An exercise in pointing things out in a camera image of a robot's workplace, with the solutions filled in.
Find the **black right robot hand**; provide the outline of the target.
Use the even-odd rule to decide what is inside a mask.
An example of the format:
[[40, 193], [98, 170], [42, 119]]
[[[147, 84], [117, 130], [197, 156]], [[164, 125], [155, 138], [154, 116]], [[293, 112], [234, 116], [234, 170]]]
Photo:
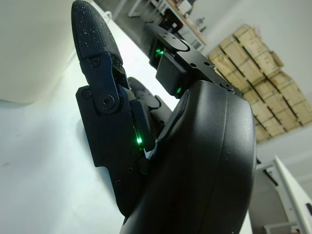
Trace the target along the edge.
[[187, 41], [156, 24], [141, 43], [170, 110], [129, 78], [106, 22], [72, 3], [73, 38], [87, 86], [76, 99], [96, 167], [109, 171], [123, 234], [237, 234], [256, 166], [254, 115], [242, 93]]

